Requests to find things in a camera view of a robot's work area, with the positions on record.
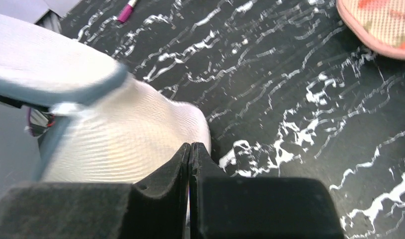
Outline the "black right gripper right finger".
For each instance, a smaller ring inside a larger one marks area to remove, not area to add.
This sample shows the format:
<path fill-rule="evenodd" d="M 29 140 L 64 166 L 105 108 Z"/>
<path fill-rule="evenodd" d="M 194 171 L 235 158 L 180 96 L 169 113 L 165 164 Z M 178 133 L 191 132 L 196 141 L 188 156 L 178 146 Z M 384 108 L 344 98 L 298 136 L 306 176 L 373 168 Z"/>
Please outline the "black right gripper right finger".
<path fill-rule="evenodd" d="M 230 177 L 202 143 L 189 157 L 193 239 L 342 239 L 333 200 L 316 179 Z"/>

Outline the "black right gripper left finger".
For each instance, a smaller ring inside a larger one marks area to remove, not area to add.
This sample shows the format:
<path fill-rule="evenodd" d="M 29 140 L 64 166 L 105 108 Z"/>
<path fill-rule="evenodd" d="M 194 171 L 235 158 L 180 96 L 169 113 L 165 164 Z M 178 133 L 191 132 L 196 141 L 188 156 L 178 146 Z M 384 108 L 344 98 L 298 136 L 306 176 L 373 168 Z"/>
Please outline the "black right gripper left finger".
<path fill-rule="evenodd" d="M 13 187 L 0 200 L 0 239 L 181 239 L 190 149 L 135 184 Z"/>

